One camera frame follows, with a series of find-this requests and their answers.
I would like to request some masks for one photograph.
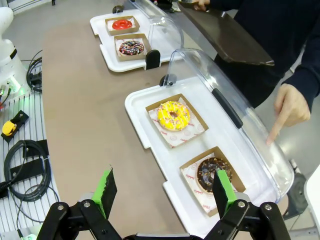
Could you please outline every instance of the pointing finger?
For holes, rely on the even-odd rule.
[[[199,7],[201,8],[201,10],[205,11],[207,8],[205,6],[205,1],[204,0],[200,0],[199,1]]]
[[[292,108],[290,107],[289,103],[284,101],[281,112],[279,113],[279,115],[278,115],[278,117],[277,117],[271,131],[270,131],[270,134],[266,140],[267,145],[270,145],[276,139],[280,130],[282,129],[282,127],[286,123],[288,117],[290,116],[291,110],[292,110]]]
[[[278,94],[276,96],[276,99],[274,101],[274,110],[275,110],[276,115],[279,115],[279,113],[281,111],[286,94],[287,94],[286,88],[280,87]]]

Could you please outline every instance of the donut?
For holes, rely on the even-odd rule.
[[[129,29],[132,27],[132,22],[126,19],[114,21],[112,28],[115,30]]]
[[[196,180],[201,189],[207,193],[212,193],[216,169],[225,170],[231,182],[232,170],[230,165],[220,158],[207,158],[200,163],[196,171]]]
[[[190,114],[185,105],[178,101],[167,101],[158,108],[160,125],[170,131],[181,131],[190,121]]]
[[[120,45],[119,51],[125,55],[138,55],[145,50],[145,46],[135,40],[125,41]]]

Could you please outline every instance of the brown table surface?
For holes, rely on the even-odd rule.
[[[89,23],[60,26],[44,41],[45,129],[61,201],[72,206],[93,192],[112,165],[118,192],[109,219],[122,237],[183,233],[163,189],[165,178],[141,145],[124,104],[130,93],[159,84],[168,64],[115,73],[108,70],[99,44]]]

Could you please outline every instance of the gray floor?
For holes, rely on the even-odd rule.
[[[92,17],[111,13],[113,5],[114,1],[112,0],[57,0],[55,7],[47,3],[16,15],[10,28],[5,32],[4,38],[13,41],[21,59],[30,59],[38,50],[42,49],[44,34],[48,30],[76,21],[86,21],[89,25],[89,20]],[[190,22],[182,16],[182,13],[175,13],[172,18],[211,57],[216,54],[214,50],[210,50],[211,46],[196,28],[188,28],[189,30],[186,30],[186,26]],[[256,109],[268,129],[271,129],[275,121],[273,102],[276,91],[277,89]],[[316,98],[313,103],[311,119],[308,122],[284,128],[276,141],[289,159],[295,159],[302,173],[310,176],[320,163],[319,140],[320,97]],[[293,228],[300,225],[298,223],[303,224],[303,227],[307,227],[305,226],[306,224],[312,224],[308,211],[296,221]],[[289,221],[287,224],[291,228],[293,222]]]

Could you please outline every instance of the paper donut tray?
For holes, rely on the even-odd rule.
[[[132,61],[119,61],[116,56],[115,41],[114,36],[109,35],[106,27],[105,19],[124,17],[124,16],[134,16],[135,19],[140,24],[140,28],[134,34],[145,34],[148,38],[150,31],[150,20],[145,16],[140,10],[125,10],[116,14],[106,14],[101,16],[96,16],[90,20],[91,28],[94,35],[98,35],[101,41],[100,50],[105,59],[108,68],[114,72],[125,72],[137,68],[145,68],[146,61],[143,60],[132,60]],[[176,50],[173,46],[176,44],[171,43],[172,39],[169,34],[161,32],[160,29],[156,27],[153,30],[151,48],[159,50],[161,52],[160,62],[168,62],[171,57],[171,53]]]
[[[208,130],[183,145],[170,148],[156,131],[146,106],[183,94],[208,125]],[[275,201],[273,187],[256,160],[249,140],[237,129],[218,101],[198,78],[177,81],[172,87],[154,86],[131,93],[125,100],[126,111],[145,149],[150,148],[163,172],[163,184],[186,230],[204,237],[219,220],[207,216],[183,179],[180,166],[199,154],[218,146],[243,182],[252,202],[259,205]]]

